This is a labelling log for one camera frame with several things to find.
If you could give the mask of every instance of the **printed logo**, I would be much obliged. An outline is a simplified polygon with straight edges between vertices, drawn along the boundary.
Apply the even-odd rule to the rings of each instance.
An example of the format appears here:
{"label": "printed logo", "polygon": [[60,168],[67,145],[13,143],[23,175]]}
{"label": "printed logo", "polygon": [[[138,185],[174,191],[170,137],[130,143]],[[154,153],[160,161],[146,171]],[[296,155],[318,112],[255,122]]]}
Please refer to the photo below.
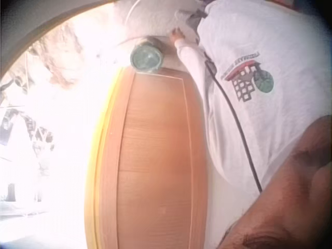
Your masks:
{"label": "printed logo", "polygon": [[243,100],[243,102],[246,102],[251,100],[252,92],[255,91],[255,86],[258,90],[264,93],[271,92],[273,89],[274,81],[272,75],[269,72],[262,70],[260,68],[260,63],[255,60],[243,62],[234,68],[235,65],[239,64],[246,58],[251,59],[257,56],[259,56],[259,53],[237,59],[222,76],[222,79],[225,78],[226,81],[232,82],[239,101]]}

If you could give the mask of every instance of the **sleeve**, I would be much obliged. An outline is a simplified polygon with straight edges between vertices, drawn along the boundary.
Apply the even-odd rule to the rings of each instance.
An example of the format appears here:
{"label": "sleeve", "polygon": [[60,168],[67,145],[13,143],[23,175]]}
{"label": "sleeve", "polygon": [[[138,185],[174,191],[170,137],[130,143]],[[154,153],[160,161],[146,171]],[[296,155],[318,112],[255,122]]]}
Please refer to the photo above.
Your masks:
{"label": "sleeve", "polygon": [[205,98],[205,56],[199,47],[184,39],[175,42],[177,55],[195,81],[198,91]]}

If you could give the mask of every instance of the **person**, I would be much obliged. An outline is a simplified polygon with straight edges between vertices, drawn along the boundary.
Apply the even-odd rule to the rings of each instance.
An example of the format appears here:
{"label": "person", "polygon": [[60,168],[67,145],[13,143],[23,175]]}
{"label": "person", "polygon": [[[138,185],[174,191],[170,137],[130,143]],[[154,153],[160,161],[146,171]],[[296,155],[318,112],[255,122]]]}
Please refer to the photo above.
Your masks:
{"label": "person", "polygon": [[260,0],[216,0],[205,14],[199,45],[180,29],[170,39],[202,98],[214,167],[257,196],[219,248],[314,248],[331,220],[330,34]]}

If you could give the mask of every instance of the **hand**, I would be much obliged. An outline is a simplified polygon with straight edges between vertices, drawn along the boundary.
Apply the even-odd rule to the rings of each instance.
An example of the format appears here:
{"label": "hand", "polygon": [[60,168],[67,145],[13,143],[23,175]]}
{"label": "hand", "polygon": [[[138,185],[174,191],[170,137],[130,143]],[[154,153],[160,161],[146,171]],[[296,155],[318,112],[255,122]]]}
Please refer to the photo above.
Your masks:
{"label": "hand", "polygon": [[180,28],[175,28],[172,30],[172,33],[170,34],[170,40],[174,44],[179,39],[185,39],[185,35],[182,33]]}

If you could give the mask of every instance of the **white t-shirt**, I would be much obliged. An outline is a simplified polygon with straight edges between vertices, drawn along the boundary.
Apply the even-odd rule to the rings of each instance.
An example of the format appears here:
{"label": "white t-shirt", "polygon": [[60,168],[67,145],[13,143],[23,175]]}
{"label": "white t-shirt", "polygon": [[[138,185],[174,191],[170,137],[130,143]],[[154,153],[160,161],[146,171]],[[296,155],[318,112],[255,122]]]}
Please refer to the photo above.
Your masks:
{"label": "white t-shirt", "polygon": [[[217,67],[264,188],[304,130],[331,113],[330,36],[313,17],[259,0],[214,1],[205,12],[200,46]],[[202,52],[184,40],[176,46],[203,99],[215,167],[231,184],[258,193],[239,130],[208,78]]]}

